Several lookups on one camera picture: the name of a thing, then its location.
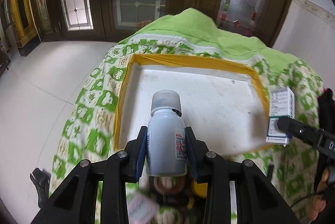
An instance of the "bottle cap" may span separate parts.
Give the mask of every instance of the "bottle cap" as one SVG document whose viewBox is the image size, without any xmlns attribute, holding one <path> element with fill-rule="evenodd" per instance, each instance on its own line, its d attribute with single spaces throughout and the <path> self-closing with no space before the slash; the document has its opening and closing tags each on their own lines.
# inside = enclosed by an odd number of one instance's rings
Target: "bottle cap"
<svg viewBox="0 0 335 224">
<path fill-rule="evenodd" d="M 156 110 L 175 109 L 176 113 L 181 116 L 182 108 L 180 106 L 180 97 L 177 92 L 172 90 L 160 90 L 152 96 L 151 117 Z"/>
</svg>

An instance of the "human hand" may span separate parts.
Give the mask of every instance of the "human hand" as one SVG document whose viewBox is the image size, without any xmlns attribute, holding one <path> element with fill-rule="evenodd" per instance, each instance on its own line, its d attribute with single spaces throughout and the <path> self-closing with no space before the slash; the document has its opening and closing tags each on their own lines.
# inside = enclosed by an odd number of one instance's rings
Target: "human hand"
<svg viewBox="0 0 335 224">
<path fill-rule="evenodd" d="M 317 192 L 324 191 L 327 188 L 326 181 L 329 177 L 329 170 L 328 168 L 323 171 L 321 181 L 318 185 Z M 318 214 L 324 210 L 326 207 L 326 201 L 321 200 L 322 195 L 317 195 L 313 198 L 312 208 L 309 210 L 309 219 L 311 221 L 316 220 Z"/>
</svg>

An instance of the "plastic bottle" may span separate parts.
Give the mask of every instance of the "plastic bottle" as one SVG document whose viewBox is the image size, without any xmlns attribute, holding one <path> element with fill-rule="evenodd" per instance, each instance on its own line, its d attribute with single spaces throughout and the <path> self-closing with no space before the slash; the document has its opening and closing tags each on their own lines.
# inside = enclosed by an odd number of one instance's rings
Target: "plastic bottle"
<svg viewBox="0 0 335 224">
<path fill-rule="evenodd" d="M 161 90 L 152 97 L 148 124 L 147 174 L 172 177 L 186 174 L 185 124 L 178 93 Z"/>
</svg>

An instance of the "white box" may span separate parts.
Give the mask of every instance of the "white box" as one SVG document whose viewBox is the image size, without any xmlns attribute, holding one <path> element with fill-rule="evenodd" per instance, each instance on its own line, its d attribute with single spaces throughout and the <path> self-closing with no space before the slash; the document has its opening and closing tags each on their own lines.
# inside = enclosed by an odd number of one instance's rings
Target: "white box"
<svg viewBox="0 0 335 224">
<path fill-rule="evenodd" d="M 282 116 L 294 119 L 294 93 L 289 87 L 276 89 L 270 93 L 269 127 L 266 142 L 287 145 L 292 139 L 291 135 L 280 131 L 277 127 L 277 122 Z"/>
</svg>

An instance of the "metal screw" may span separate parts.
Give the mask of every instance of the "metal screw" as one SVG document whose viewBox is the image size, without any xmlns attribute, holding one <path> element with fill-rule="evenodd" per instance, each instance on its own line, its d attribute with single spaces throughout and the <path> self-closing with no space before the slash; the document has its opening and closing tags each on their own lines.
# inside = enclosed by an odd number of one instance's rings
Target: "metal screw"
<svg viewBox="0 0 335 224">
<path fill-rule="evenodd" d="M 254 165 L 254 162 L 252 160 L 245 160 L 244 164 L 248 167 L 252 167 Z"/>
<path fill-rule="evenodd" d="M 215 157 L 216 157 L 216 154 L 215 154 L 215 152 L 213 152 L 213 151 L 208 151 L 208 152 L 206 153 L 206 156 L 207 156 L 208 158 L 215 158 Z"/>
<path fill-rule="evenodd" d="M 81 167 L 86 167 L 86 166 L 88 166 L 88 164 L 89 164 L 89 161 L 88 161 L 88 160 L 82 160 L 82 161 L 79 163 L 79 165 L 80 165 Z"/>
<path fill-rule="evenodd" d="M 119 158 L 124 158 L 126 156 L 127 156 L 127 152 L 125 152 L 124 150 L 118 152 L 118 157 Z"/>
</svg>

